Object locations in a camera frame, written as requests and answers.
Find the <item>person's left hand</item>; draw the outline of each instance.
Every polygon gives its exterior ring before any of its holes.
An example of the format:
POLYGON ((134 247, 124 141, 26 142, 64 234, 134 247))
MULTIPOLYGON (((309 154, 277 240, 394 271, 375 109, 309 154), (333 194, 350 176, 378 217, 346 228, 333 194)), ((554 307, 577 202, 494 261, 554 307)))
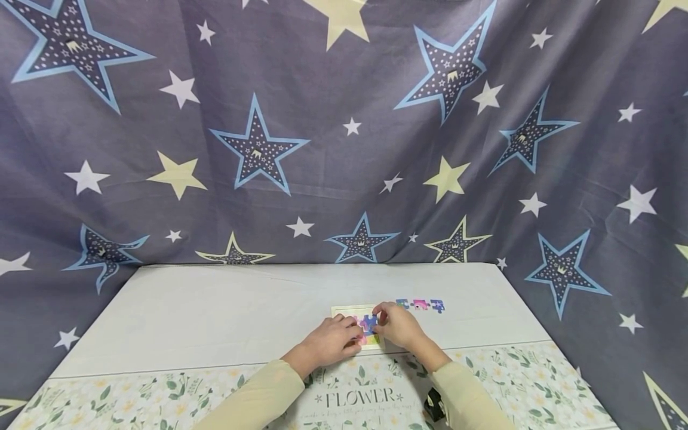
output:
POLYGON ((356 338, 363 335, 363 329, 352 316, 342 314, 325 320, 310 332, 297 346, 293 347, 282 360, 288 363, 305 379, 320 366, 329 366, 356 355, 361 346, 356 338))

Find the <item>hand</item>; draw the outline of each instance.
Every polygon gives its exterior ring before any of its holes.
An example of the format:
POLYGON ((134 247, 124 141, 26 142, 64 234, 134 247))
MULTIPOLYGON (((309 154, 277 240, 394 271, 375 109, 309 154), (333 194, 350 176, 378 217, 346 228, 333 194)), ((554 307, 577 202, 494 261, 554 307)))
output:
POLYGON ((396 303, 383 301, 373 309, 373 314, 380 314, 373 331, 410 352, 414 343, 427 337, 416 318, 396 303))
POLYGON ((361 346, 356 338, 363 335, 363 329, 356 320, 342 314, 325 320, 298 345, 292 348, 282 360, 305 379, 315 369, 329 366, 344 358, 356 355, 361 346))

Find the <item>black object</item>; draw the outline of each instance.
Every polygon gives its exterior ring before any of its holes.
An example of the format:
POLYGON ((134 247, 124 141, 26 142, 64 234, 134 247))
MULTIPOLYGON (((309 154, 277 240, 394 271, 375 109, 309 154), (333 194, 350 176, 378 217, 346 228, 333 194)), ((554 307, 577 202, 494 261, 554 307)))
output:
POLYGON ((447 416, 444 413, 444 403, 442 403, 442 396, 436 389, 430 389, 425 403, 423 403, 425 411, 430 415, 432 421, 437 422, 447 416))

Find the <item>gray fabric backdrop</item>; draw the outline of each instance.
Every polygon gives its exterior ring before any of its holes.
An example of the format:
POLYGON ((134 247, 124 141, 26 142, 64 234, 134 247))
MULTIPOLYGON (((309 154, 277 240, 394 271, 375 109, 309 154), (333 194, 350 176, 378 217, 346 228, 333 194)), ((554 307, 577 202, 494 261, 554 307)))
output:
POLYGON ((241 2, 0 0, 0 398, 141 263, 467 259, 682 428, 685 0, 241 2))

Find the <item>person's right hand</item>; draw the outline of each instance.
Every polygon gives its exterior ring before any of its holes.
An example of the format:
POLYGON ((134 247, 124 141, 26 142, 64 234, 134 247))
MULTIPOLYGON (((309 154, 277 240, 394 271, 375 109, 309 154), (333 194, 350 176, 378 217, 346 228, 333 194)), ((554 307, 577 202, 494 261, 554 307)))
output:
POLYGON ((397 346, 410 351, 411 344, 426 338, 416 318, 396 303, 383 301, 373 309, 373 314, 379 314, 373 332, 397 346))

